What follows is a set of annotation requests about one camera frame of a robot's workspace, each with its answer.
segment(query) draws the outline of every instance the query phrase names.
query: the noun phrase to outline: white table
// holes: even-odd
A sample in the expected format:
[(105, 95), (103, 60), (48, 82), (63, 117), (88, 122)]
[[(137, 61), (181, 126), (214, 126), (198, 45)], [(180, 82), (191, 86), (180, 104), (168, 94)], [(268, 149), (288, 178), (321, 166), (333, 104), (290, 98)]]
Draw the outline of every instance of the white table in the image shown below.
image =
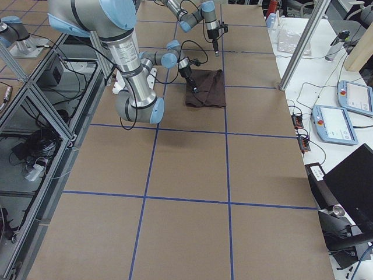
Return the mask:
[[(281, 27), (283, 29), (292, 30), (294, 32), (301, 33), (304, 30), (305, 25), (307, 24), (308, 19), (294, 19), (294, 18), (282, 18), (283, 24)], [(275, 39), (275, 31), (269, 31), (273, 52), (276, 55), (276, 62), (279, 68), (280, 76), (282, 77), (285, 69), (290, 61), (291, 54), (279, 52), (277, 50), (277, 43)], [(305, 106), (299, 104), (296, 99), (300, 93), (300, 89), (302, 84), (305, 82), (312, 83), (317, 86), (325, 86), (325, 85), (332, 85), (336, 86), (337, 81), (339, 78), (339, 74), (341, 71), (342, 63), (346, 56), (346, 52), (341, 50), (335, 60), (333, 62), (328, 62), (324, 58), (321, 59), (307, 59), (312, 57), (323, 57), (329, 50), (330, 43), (336, 37), (335, 32), (333, 31), (332, 27), (330, 26), (327, 20), (321, 20), (313, 38), (311, 39), (311, 56), (303, 56), (289, 86), (286, 89), (286, 97), (289, 100), (288, 105), (293, 105), (293, 102), (297, 107), (299, 107), (302, 112), (310, 113), (310, 109), (306, 108)], [(347, 80), (347, 81), (355, 81), (355, 83), (359, 83), (365, 85), (363, 79), (361, 78), (358, 72), (348, 72), (344, 68), (341, 72), (340, 80)], [(313, 107), (314, 103), (328, 105), (328, 106), (338, 106), (337, 101), (337, 87), (326, 87), (323, 89), (317, 88), (311, 85), (304, 85), (303, 90), (301, 92), (299, 101), (304, 103), (309, 107)], [(351, 121), (353, 125), (356, 126), (366, 126), (366, 125), (373, 125), (373, 119), (364, 117), (358, 114), (354, 114), (349, 112)], [(354, 150), (356, 150), (360, 145), (363, 143), (367, 143), (368, 146), (373, 148), (373, 128), (365, 128), (365, 129), (355, 129), (359, 144), (356, 146), (346, 146), (346, 145), (337, 145), (331, 143), (324, 143), (321, 141), (320, 137), (317, 135), (313, 124), (309, 122), (310, 115), (303, 116), (303, 123), (304, 127), (310, 134), (311, 141), (318, 144), (324, 151), (326, 152), (326, 160), (322, 165), (325, 172), (330, 171), (333, 169), (338, 163), (340, 163), (343, 159), (345, 159), (349, 154), (351, 154)], [(311, 145), (311, 151), (304, 155), (303, 161), (304, 164), (314, 163), (314, 162), (322, 162), (324, 159), (323, 152), (314, 144)], [(335, 272), (336, 279), (345, 279), (347, 274), (347, 269), (344, 271), (336, 270), (338, 264), (334, 260), (334, 258), (330, 258), (333, 264), (333, 270)], [(364, 261), (358, 270), (357, 275), (355, 276), (355, 280), (357, 279), (366, 279), (372, 280), (373, 279), (373, 261)]]

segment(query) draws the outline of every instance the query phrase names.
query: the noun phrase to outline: computer monitor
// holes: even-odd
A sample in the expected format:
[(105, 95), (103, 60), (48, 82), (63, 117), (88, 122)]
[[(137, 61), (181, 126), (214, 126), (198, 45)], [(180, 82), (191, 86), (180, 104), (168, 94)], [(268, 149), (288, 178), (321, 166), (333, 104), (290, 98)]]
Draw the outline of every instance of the computer monitor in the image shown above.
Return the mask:
[(324, 181), (360, 230), (373, 232), (373, 150), (361, 145), (326, 174)]

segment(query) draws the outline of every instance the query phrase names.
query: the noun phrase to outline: blue joint cap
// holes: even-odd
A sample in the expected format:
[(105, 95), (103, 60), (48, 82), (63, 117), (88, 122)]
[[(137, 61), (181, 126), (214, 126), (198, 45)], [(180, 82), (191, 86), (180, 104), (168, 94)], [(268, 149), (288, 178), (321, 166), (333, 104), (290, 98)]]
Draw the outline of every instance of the blue joint cap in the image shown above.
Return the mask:
[(70, 35), (88, 38), (90, 33), (48, 13), (49, 24), (54, 29)]
[(17, 16), (5, 16), (1, 19), (5, 23), (22, 23), (22, 21)]
[(213, 10), (215, 10), (214, 1), (206, 1), (201, 4), (201, 7), (205, 13), (212, 12)]
[(136, 25), (136, 9), (132, 1), (100, 0), (105, 15), (121, 29), (130, 30)]
[(5, 46), (6, 48), (9, 48), (12, 45), (11, 42), (9, 42), (6, 38), (1, 37), (1, 36), (0, 36), (0, 44)]
[(174, 47), (179, 47), (180, 46), (180, 43), (178, 40), (173, 40), (171, 42), (169, 42), (167, 45), (166, 45), (166, 49), (171, 49), (171, 48), (174, 48)]
[(174, 67), (177, 63), (177, 57), (174, 54), (164, 54), (161, 59), (161, 63), (163, 67), (166, 67), (167, 69), (171, 69)]
[(150, 116), (151, 124), (158, 124), (163, 118), (164, 113), (164, 100), (163, 98), (158, 97), (156, 104), (154, 104), (152, 114)]
[(192, 30), (192, 27), (187, 22), (180, 22), (180, 27), (184, 32), (189, 32)]

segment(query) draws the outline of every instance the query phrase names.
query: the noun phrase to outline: clear plastic sheet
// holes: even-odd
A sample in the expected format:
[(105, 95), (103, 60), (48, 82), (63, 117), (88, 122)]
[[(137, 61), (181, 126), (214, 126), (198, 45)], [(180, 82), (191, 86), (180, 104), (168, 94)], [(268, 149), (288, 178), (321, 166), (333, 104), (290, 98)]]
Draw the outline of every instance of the clear plastic sheet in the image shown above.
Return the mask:
[[(292, 30), (281, 29), (278, 38), (278, 51), (292, 54), (301, 38), (302, 33), (296, 33)], [(304, 55), (311, 55), (311, 45), (308, 42)]]

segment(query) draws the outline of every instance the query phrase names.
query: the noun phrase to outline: folded cloth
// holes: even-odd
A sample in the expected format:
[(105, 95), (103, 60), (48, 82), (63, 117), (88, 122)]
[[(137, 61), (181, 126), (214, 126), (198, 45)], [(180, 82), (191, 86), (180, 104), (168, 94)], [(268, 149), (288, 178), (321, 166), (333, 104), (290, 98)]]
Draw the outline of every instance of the folded cloth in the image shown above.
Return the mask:
[(186, 106), (218, 108), (226, 106), (224, 74), (221, 69), (217, 71), (194, 69), (191, 77), (195, 80), (198, 91), (194, 93), (192, 88), (186, 85)]

